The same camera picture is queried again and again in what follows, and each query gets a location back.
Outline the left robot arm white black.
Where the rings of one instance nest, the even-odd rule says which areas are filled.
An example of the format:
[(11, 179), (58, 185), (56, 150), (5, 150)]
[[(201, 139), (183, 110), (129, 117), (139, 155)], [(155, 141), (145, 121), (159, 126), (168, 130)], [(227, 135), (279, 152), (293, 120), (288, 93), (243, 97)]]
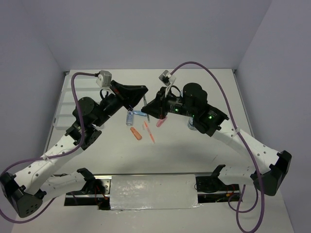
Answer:
[(85, 194), (102, 190), (102, 182), (86, 168), (54, 176), (63, 165), (85, 152), (101, 135), (98, 127), (104, 125), (119, 109), (133, 109), (147, 93), (144, 85), (123, 85), (111, 81), (108, 96), (97, 103), (90, 97), (77, 101), (73, 115), (76, 120), (60, 140), (37, 159), (26, 160), (24, 169), (11, 174), (5, 171), (0, 176), (4, 196), (11, 203), (20, 222), (28, 222), (40, 206), (49, 200), (72, 191)]

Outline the orange highlighter pen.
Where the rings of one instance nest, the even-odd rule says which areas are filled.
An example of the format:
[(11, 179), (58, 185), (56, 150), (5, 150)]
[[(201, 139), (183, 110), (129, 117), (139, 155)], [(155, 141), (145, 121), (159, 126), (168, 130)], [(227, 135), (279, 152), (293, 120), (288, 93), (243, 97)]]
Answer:
[(152, 133), (151, 133), (151, 130), (150, 130), (150, 128), (149, 128), (149, 126), (148, 126), (148, 124), (147, 124), (146, 121), (144, 121), (144, 125), (145, 125), (145, 128), (146, 128), (146, 130), (147, 130), (147, 132), (148, 132), (150, 138), (151, 138), (151, 141), (155, 144), (155, 139), (154, 139), (154, 137), (153, 137), (153, 135), (152, 135)]

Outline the green highlighter pen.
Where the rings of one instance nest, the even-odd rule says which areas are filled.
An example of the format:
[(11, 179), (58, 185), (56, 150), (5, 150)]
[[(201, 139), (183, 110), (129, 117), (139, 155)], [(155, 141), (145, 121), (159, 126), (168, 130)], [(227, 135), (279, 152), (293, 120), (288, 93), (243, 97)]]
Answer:
[[(146, 107), (147, 106), (147, 100), (146, 100), (146, 96), (145, 95), (143, 96), (143, 103), (144, 103), (144, 107)], [(147, 116), (148, 123), (150, 123), (150, 116), (147, 113), (145, 113), (145, 114)]]

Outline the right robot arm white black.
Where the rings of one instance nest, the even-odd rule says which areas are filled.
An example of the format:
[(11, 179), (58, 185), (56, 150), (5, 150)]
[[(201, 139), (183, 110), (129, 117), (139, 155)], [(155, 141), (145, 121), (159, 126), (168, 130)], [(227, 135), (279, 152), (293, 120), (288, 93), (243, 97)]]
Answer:
[(289, 152), (278, 152), (238, 129), (224, 112), (208, 104), (207, 92), (197, 83), (186, 84), (180, 97), (162, 87), (142, 112), (157, 119), (164, 119), (168, 113), (192, 117), (197, 131), (252, 160), (253, 165), (244, 168), (218, 165), (210, 176), (211, 184), (217, 190), (231, 184), (244, 184), (274, 196), (288, 173), (292, 160)]

